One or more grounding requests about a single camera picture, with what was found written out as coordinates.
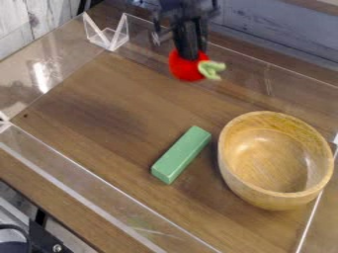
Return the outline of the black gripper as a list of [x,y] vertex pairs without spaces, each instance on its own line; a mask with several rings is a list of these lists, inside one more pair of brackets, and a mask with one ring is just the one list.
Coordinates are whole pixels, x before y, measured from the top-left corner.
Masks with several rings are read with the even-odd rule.
[[158,0],[158,3],[152,13],[152,43],[160,45],[172,39],[179,56],[195,60],[198,47],[207,51],[208,20],[220,13],[219,0]]

